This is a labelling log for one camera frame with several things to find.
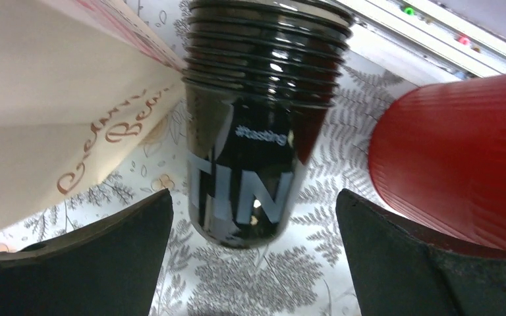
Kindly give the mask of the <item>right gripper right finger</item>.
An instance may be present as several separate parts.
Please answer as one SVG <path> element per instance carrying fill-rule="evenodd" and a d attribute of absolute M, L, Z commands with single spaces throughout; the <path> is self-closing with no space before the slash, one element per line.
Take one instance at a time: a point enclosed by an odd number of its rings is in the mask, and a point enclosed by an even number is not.
<path fill-rule="evenodd" d="M 506 315 L 506 251 L 440 233 L 346 189 L 335 212 L 363 315 Z"/>

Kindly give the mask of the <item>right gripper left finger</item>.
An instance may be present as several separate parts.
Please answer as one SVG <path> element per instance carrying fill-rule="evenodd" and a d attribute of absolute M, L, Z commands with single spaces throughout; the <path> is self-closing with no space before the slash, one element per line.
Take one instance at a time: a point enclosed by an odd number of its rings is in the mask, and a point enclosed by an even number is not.
<path fill-rule="evenodd" d="M 162 190 L 70 233 L 0 252 L 0 315 L 147 315 L 172 222 Z"/>

